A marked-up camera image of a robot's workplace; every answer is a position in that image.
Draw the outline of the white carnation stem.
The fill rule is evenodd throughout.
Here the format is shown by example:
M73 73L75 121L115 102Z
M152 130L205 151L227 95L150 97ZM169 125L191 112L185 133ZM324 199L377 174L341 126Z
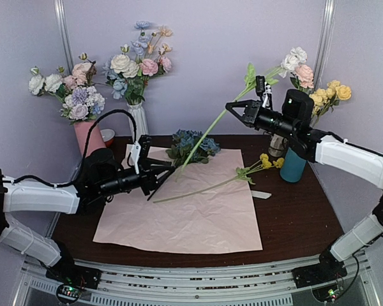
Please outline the white carnation stem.
M265 82L272 86L279 82L277 77L285 78L288 73L293 73L297 67L301 64L305 64L308 60L307 52L301 47L291 48L289 53L283 58L281 63L278 66L268 69L265 72ZM246 70L246 75L244 76L244 84L245 88L232 100L233 102L238 102L242 97L248 94L250 91L254 90L256 86L256 70L252 63L249 63ZM200 144L206 139L208 134L213 130L215 125L222 119L222 117L226 114L226 109L224 109L219 116L211 123L208 129L201 136L200 140L193 146L191 152L187 155L186 160L180 166L180 171L177 175L179 178L186 166L191 163L191 159L194 153L199 148Z

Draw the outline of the blue hydrangea stem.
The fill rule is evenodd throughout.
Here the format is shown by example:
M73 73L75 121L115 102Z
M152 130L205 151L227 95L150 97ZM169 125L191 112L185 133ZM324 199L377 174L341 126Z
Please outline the blue hydrangea stem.
M204 138L203 132L179 129L172 135L171 147L165 150L170 162L153 159L156 164L170 163L172 170L161 177L162 181L158 183L157 189L151 193L147 201L153 197L160 186L174 173L175 169L186 162L190 154L190 163L207 164L209 158L214 157L220 150L220 145L213 138Z

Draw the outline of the small yellow flower stem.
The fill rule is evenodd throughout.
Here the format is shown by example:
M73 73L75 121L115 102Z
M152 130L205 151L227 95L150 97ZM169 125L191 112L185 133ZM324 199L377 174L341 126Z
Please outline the small yellow flower stem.
M254 186L255 183L253 182L253 179L250 177L250 175L252 175L254 173L258 173L260 171L272 169L272 168L282 169L284 163L285 163L284 157L279 157L278 159L271 161L267 154L262 153L259 157L259 160L256 161L255 163L253 163L252 165L250 165L248 167L244 167L244 168L237 167L235 169L235 175L233 177L231 177L230 179L228 178L227 180L224 180L220 183L217 183L215 185L212 185L212 186L209 186L209 187L197 190L197 191L193 191L193 192L189 192L189 193L185 193L182 195L173 196L173 197L169 197L169 198L164 198L161 200L155 200L155 201L153 201L153 203L165 203L168 201L174 201L174 200L179 200L182 198L187 198L189 196L194 196L196 194L202 194L204 192L217 189L219 187L225 186L225 185L227 185L231 182L237 181L237 180L245 181L249 185Z

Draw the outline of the pink wrapping paper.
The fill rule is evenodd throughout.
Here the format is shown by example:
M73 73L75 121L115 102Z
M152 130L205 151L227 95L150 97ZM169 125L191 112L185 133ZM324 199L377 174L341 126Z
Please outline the pink wrapping paper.
M175 172L149 201L139 189L115 195L103 209L93 242L177 254L262 250L253 198L245 181L153 203L220 183L243 166L241 150L221 149L207 164L189 164L179 178Z

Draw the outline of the pink peony stem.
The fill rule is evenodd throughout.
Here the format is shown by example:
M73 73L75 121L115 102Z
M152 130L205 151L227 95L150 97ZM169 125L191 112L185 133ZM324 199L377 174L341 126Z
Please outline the pink peony stem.
M290 72L290 81L295 89L309 94L314 89L313 70L306 64L300 64Z

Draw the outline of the cream yellow rose stem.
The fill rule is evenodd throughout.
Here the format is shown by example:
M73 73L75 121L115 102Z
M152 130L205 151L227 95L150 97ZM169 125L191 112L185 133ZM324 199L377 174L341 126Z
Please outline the cream yellow rose stem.
M314 128L323 115L328 111L333 112L342 101L347 101L352 97L352 89L338 80L332 80L327 83L326 89L319 88L309 97L313 101L311 127Z

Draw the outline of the cream printed ribbon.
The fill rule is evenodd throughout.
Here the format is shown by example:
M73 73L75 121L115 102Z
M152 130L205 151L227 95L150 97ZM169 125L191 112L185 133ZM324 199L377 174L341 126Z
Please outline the cream printed ribbon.
M262 191L251 191L251 195L253 198L258 198L262 200L266 200L272 196L271 193L266 193Z

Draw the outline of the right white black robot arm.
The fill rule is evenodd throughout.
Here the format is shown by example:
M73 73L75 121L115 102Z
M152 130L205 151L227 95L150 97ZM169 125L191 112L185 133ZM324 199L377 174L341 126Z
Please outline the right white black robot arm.
M314 102L309 95L289 89L280 112L257 101L230 102L227 111L245 126L282 136L302 159L336 168L358 178L364 187L378 191L371 212L354 227L328 245L316 264L293 269L297 288L316 286L347 275L345 261L355 258L383 236L383 153L350 143L330 131L311 126Z

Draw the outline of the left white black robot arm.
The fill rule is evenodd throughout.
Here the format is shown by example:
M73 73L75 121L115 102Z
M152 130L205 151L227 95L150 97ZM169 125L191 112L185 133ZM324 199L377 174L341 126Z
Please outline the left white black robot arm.
M151 159L143 149L124 168L110 149L97 149L86 157L75 182L67 187L41 182L16 182L0 170L0 242L37 259L46 276L74 289L96 289L101 272L78 266L65 244L45 238L20 223L13 212L47 211L87 215L102 209L116 194L141 189L151 198L175 168L168 161Z

